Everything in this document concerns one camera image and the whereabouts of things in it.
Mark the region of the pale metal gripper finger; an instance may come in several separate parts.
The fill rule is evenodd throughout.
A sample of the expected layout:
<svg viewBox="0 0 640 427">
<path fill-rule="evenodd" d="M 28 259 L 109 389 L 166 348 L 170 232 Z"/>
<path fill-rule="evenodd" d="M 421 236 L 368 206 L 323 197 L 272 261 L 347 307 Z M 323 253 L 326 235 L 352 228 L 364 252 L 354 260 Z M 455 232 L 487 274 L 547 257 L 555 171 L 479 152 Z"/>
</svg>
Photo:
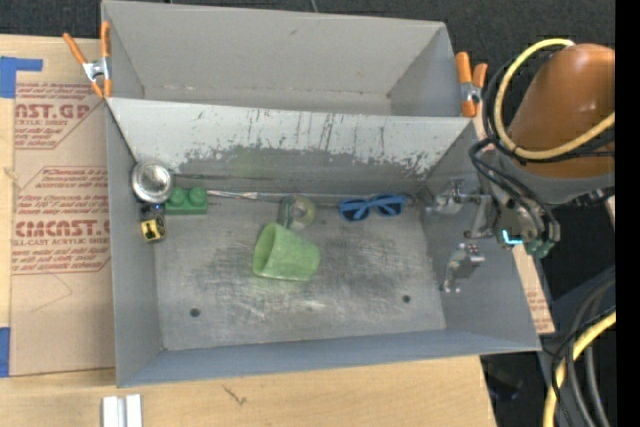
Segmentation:
<svg viewBox="0 0 640 427">
<path fill-rule="evenodd" d="M 469 278 L 486 260 L 475 243 L 459 243 L 451 253 L 445 267 L 440 290 L 445 293 L 459 293 L 459 281 Z"/>
<path fill-rule="evenodd" d="M 438 215 L 455 215 L 464 205 L 474 202 L 474 196 L 465 189 L 463 178 L 451 178 L 426 202 L 425 212 Z"/>
</svg>

